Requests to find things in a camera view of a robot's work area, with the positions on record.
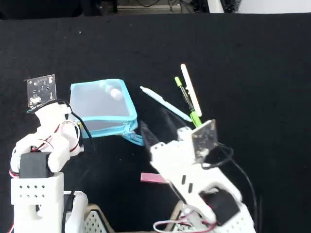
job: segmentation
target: zipper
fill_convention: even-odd
[[[126,122],[124,124],[124,131],[123,131],[123,135],[128,135],[130,133],[130,128],[131,128],[131,121],[130,122]]]

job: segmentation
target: transparent pouch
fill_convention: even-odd
[[[123,80],[74,83],[70,89],[70,105],[92,137],[121,135],[143,145],[142,137],[134,132],[138,126],[137,112]]]

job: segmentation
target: green marker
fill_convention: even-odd
[[[181,92],[183,93],[184,100],[190,109],[190,118],[191,118],[193,124],[195,125],[195,127],[199,127],[200,125],[202,125],[202,122],[201,122],[197,112],[195,111],[193,104],[192,104],[191,100],[189,99],[188,94],[187,94],[185,88],[183,87],[183,84],[181,83],[179,77],[175,77],[175,82],[176,82],[177,86],[180,88]]]

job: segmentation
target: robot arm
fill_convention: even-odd
[[[14,205],[14,231],[61,233],[64,211],[64,175],[59,172],[71,156],[84,151],[80,127],[67,120],[71,110],[57,102],[38,109],[41,126],[16,143],[12,152],[11,202]],[[84,229],[87,197],[74,192],[66,232]]]
[[[157,141],[150,147],[150,163],[170,182],[185,204],[184,211],[195,212],[187,216],[188,223],[194,228],[190,232],[255,233],[253,220],[242,203],[238,188],[218,167],[204,169],[201,165],[209,152],[220,146],[215,123],[214,120],[207,121],[195,130],[180,128],[178,140],[167,144]],[[155,223],[154,228],[161,232],[156,228],[158,224],[162,222]]]
[[[36,111],[41,126],[16,143],[12,151],[11,170],[20,171],[23,154],[48,152],[48,167],[51,172],[59,172],[71,156],[84,151],[80,144],[80,128],[74,121],[66,120],[70,109],[65,104],[53,103]]]

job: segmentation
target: wire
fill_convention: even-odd
[[[246,172],[233,159],[231,159],[231,162],[244,175],[244,177],[246,178],[246,180],[249,184],[249,187],[251,189],[252,197],[253,197],[253,205],[254,205],[254,213],[253,213],[254,228],[255,228],[255,231],[258,232],[258,228],[257,228],[257,226],[258,226],[258,207],[257,207],[257,197],[256,197],[256,192],[255,192],[254,186],[253,186],[251,180],[249,179],[248,175],[246,174]]]
[[[143,7],[151,7],[151,6],[153,6],[153,5],[156,5],[159,1],[160,1],[160,0],[155,0],[155,2],[154,2],[154,3],[151,3],[150,5],[144,5],[144,4],[140,3],[140,1],[135,0],[135,2],[137,2],[139,5],[141,5],[141,6],[143,6]]]
[[[153,228],[156,232],[158,233],[182,233],[181,231],[162,231],[162,230],[159,230],[157,228],[157,226],[160,226],[160,225],[165,225],[165,224],[182,224],[182,225],[187,225],[187,226],[192,226],[189,222],[185,222],[183,219],[182,220],[165,220],[165,221],[158,221],[158,222],[155,222],[154,225],[153,225]],[[215,227],[215,224],[209,224],[207,223],[206,221],[202,221],[202,223],[206,224],[206,225],[209,225],[209,227],[207,229],[202,229],[200,231],[198,230],[194,230],[194,231],[184,231],[184,233],[207,233],[207,232],[210,232],[214,229]]]
[[[44,144],[48,144],[50,147],[52,147],[52,149],[54,149],[54,147],[52,146],[52,144],[51,144],[51,143],[49,143],[47,140],[40,139],[40,138],[38,138],[38,140],[40,140],[40,141],[44,141]]]
[[[226,155],[226,158],[223,159],[222,161],[218,162],[218,163],[215,163],[215,164],[210,164],[209,166],[204,166],[204,163],[201,164],[201,167],[202,169],[204,170],[209,170],[209,169],[212,169],[212,168],[215,168],[215,167],[220,167],[224,164],[226,164],[227,162],[231,161],[232,160],[232,157],[233,157],[233,154],[234,154],[234,150],[232,148],[229,148],[229,147],[226,147],[224,144],[222,143],[218,143],[218,146],[220,147],[221,151]]]
[[[12,169],[9,170],[9,174],[12,178],[19,178],[19,174],[16,172],[13,172]]]
[[[80,177],[80,180],[76,183],[75,187],[72,189],[72,191],[69,194],[69,198],[67,199],[65,206],[64,206],[64,211],[63,211],[63,217],[62,217],[62,233],[65,233],[65,223],[66,223],[66,214],[67,214],[67,210],[69,208],[70,205],[70,200],[72,200],[73,198],[73,194],[75,192],[75,190],[77,189],[77,186],[82,182],[82,180],[87,176],[87,174],[90,172],[90,168],[87,169],[83,175]]]
[[[64,120],[64,121],[62,122],[62,125],[64,125],[64,123],[70,123],[70,124],[74,125],[74,127],[78,130],[77,142],[74,144],[75,146],[69,150],[70,152],[73,152],[73,151],[77,148],[77,146],[79,145],[79,140],[80,140],[80,127],[79,127],[75,122],[73,122],[73,121],[71,121],[71,120]]]
[[[170,4],[170,1],[171,1],[171,0],[167,0],[167,3],[168,3],[168,5],[169,5],[169,7],[170,7],[170,11],[173,11],[173,6],[174,6],[174,4],[177,2],[177,0],[175,0],[172,4]]]
[[[53,104],[53,103],[64,103],[68,108],[70,108],[71,114],[72,114],[75,118],[77,118],[77,119],[80,121],[80,123],[82,124],[84,130],[86,131],[86,133],[87,133],[87,135],[88,135],[88,137],[89,137],[89,140],[90,140],[90,142],[91,142],[91,144],[92,144],[92,146],[93,146],[94,151],[96,151],[96,147],[95,147],[95,144],[94,144],[93,137],[92,137],[91,133],[90,133],[89,130],[87,129],[87,127],[86,127],[85,123],[83,122],[83,120],[82,120],[77,114],[75,114],[75,113],[73,112],[72,107],[70,106],[70,104],[68,103],[67,100],[64,100],[64,99],[51,100],[51,101],[45,102],[45,103],[43,103],[43,104],[36,105],[35,107],[33,107],[33,108],[27,110],[26,113],[27,113],[27,114],[34,114],[34,113],[35,113],[36,111],[38,111],[39,109],[41,109],[41,108],[43,108],[43,107],[45,107],[45,106],[47,106],[47,105]]]
[[[14,229],[14,223],[12,223],[11,227],[9,228],[9,230],[7,231],[7,233],[12,233]]]
[[[233,163],[234,166],[236,166],[238,168],[238,170],[240,170],[240,172],[243,174],[243,176],[246,178],[249,187],[251,189],[252,192],[252,199],[253,199],[253,206],[254,206],[254,213],[253,213],[253,218],[254,218],[254,229],[256,232],[258,232],[258,207],[257,207],[257,197],[256,197],[256,193],[255,193],[255,189],[254,186],[251,182],[251,180],[249,179],[248,175],[246,174],[246,172],[237,164],[237,162],[235,162],[233,160],[233,154],[234,151],[232,148],[228,148],[226,147],[224,144],[222,143],[218,143],[220,150],[226,155],[226,158],[218,163],[215,164],[211,164],[208,167],[204,167],[203,163],[201,164],[202,169],[204,170],[208,170],[214,167],[219,167],[224,165],[225,163],[231,161]],[[224,149],[230,149],[230,153],[227,153]]]
[[[57,126],[56,130],[54,131],[54,133],[56,133],[56,132],[58,131],[58,129],[59,129],[59,125]],[[45,141],[45,142],[48,142],[48,140],[49,140],[51,137],[52,137],[52,135],[48,136],[44,141]],[[31,149],[30,152],[36,152],[36,151],[40,150],[40,149],[46,144],[45,142],[42,143],[39,147]]]

